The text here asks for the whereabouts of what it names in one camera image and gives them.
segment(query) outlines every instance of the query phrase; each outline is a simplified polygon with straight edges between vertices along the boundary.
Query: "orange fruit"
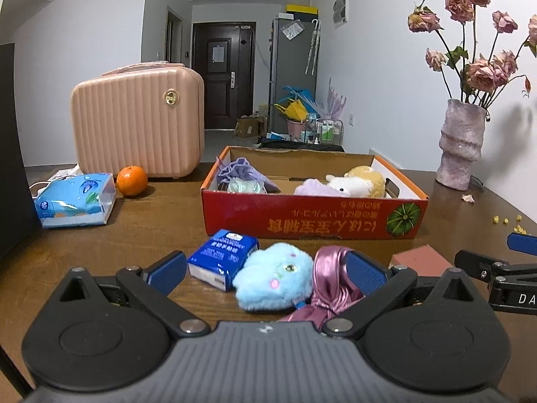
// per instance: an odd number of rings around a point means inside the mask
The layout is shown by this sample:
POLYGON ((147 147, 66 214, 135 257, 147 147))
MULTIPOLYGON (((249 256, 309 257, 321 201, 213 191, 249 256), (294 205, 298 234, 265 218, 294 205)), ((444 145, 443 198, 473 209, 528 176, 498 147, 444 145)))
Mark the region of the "orange fruit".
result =
POLYGON ((125 197, 140 195, 147 188, 147 174, 141 167, 123 168, 116 179, 117 188, 125 197))

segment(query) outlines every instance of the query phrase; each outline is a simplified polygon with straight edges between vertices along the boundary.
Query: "wooden table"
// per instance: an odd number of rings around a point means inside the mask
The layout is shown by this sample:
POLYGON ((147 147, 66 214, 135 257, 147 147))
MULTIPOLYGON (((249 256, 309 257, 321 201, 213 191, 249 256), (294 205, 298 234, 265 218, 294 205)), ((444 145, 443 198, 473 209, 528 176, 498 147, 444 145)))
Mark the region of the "wooden table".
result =
MULTIPOLYGON (((205 242, 200 184, 209 171, 201 164, 189 177, 152 181, 147 195, 118 200, 108 225, 81 229, 42 230, 0 261, 0 342, 15 364, 28 373, 20 355, 22 338, 56 284, 74 266, 94 275, 112 275, 126 265, 148 266, 173 250, 191 254, 205 242)), ((485 189, 471 189, 476 203, 461 200, 461 192, 434 181, 432 172, 406 172, 430 196, 430 204, 415 239, 361 240, 343 243, 387 265, 394 253, 429 244, 453 262, 461 249, 501 258, 510 263, 535 262, 511 252, 507 235, 516 225, 516 208, 485 189), (493 225, 492 217, 509 218, 508 226, 493 225)), ((537 224, 524 217, 522 226, 537 234, 537 224)), ((263 248, 276 242, 262 239, 263 248)), ((314 256, 333 240, 292 240, 314 256)), ((485 284, 476 282, 483 294, 485 284)), ((170 296, 214 326, 218 320, 272 320, 280 315, 248 315, 237 308, 232 293, 222 293, 192 278, 170 296)), ((511 361, 500 389, 515 401, 537 401, 537 317, 498 314, 512 345, 511 361)), ((13 403, 18 395, 0 377, 0 401, 13 403)))

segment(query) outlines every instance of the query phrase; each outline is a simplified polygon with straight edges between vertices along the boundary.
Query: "pink satin ribbon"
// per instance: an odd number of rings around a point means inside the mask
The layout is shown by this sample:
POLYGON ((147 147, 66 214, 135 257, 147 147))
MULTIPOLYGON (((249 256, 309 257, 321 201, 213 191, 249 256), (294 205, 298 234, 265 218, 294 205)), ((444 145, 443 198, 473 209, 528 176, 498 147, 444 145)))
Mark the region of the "pink satin ribbon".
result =
POLYGON ((360 301, 363 293, 347 275, 345 255, 348 247, 321 247, 313 263, 311 304, 297 309, 280 321, 312 321, 315 327, 360 301))

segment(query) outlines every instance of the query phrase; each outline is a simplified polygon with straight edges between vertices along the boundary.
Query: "light blue tissue package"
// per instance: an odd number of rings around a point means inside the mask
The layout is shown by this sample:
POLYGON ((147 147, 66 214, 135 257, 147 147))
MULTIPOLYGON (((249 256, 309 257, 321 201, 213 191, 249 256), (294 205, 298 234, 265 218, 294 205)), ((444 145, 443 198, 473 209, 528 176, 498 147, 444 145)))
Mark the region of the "light blue tissue package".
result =
POLYGON ((41 225, 49 228, 106 224, 114 202, 114 177, 95 173, 53 181, 35 205, 41 225))

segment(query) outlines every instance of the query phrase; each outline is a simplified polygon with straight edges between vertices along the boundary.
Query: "suitcase handle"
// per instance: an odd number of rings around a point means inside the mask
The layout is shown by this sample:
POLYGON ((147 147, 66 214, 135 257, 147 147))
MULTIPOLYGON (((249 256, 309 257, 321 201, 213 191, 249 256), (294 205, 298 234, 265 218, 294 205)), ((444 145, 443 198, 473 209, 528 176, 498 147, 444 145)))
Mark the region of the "suitcase handle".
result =
POLYGON ((154 62, 142 62, 135 63, 134 65, 122 66, 114 71, 108 71, 103 74, 104 76, 113 76, 114 74, 122 74, 132 71, 153 70, 159 68, 183 68, 185 65, 182 63, 169 63, 166 60, 158 60, 154 62))

